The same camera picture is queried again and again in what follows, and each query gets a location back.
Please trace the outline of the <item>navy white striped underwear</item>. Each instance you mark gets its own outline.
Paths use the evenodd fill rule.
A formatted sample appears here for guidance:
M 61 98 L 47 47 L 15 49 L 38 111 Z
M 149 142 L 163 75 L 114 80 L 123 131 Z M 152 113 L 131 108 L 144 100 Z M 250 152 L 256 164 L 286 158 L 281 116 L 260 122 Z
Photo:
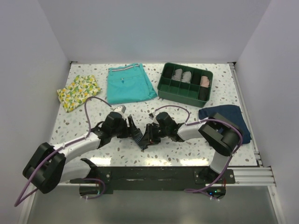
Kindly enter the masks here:
M 148 137 L 147 136 L 142 135 L 142 139 L 141 139 L 140 144 L 138 145 L 138 147 L 141 150 L 145 150 L 145 149 L 148 148 Z

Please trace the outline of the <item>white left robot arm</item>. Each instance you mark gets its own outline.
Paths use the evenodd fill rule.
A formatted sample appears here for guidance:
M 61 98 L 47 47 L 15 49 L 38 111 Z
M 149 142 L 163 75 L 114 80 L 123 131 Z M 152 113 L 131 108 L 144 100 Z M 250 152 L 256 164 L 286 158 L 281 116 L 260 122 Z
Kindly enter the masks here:
M 90 128 L 86 135 L 61 145 L 41 144 L 23 170 L 23 176 L 39 191 L 51 192 L 62 180 L 66 163 L 80 155 L 99 149 L 110 143 L 113 137 L 132 138 L 141 150 L 148 147 L 141 144 L 143 134 L 134 124 L 133 118 L 123 117 L 120 112 L 110 112 L 104 121 Z

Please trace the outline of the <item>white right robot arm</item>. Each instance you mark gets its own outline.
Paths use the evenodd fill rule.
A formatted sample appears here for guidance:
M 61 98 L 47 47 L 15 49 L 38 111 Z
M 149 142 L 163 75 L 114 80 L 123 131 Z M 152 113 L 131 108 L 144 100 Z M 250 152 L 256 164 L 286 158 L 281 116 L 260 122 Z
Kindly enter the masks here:
M 209 165 L 208 178 L 213 183 L 224 179 L 232 155 L 243 143 L 241 129 L 222 115 L 215 115 L 193 123 L 177 123 L 166 112 L 159 113 L 153 122 L 146 125 L 145 133 L 138 144 L 143 147 L 157 145 L 162 138 L 174 142 L 204 138 L 215 150 Z

